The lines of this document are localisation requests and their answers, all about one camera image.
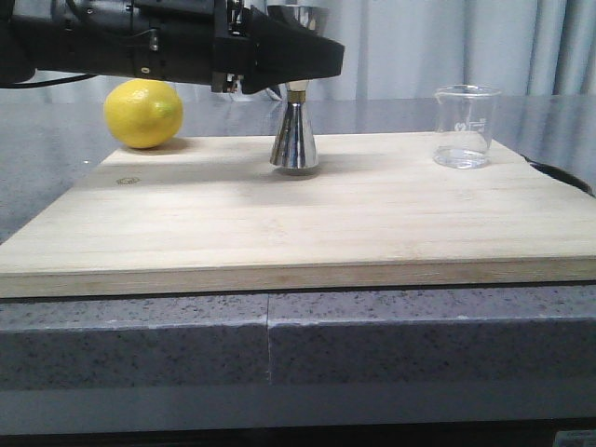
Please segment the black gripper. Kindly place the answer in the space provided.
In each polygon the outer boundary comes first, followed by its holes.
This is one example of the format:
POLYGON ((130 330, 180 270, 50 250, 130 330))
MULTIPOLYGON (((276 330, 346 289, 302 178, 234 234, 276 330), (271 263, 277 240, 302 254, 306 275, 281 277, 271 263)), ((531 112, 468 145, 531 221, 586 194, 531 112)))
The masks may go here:
POLYGON ((342 72, 345 47, 323 36, 326 7, 242 1, 132 1, 131 77, 244 94, 342 72))

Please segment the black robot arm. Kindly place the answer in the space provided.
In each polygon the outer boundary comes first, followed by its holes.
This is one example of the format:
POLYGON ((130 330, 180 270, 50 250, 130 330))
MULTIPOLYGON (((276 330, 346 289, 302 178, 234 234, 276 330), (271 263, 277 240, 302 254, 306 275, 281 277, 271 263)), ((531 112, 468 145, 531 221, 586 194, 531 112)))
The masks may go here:
POLYGON ((245 94, 337 76, 345 48, 240 1, 4 1, 1 83, 38 71, 208 85, 245 94))

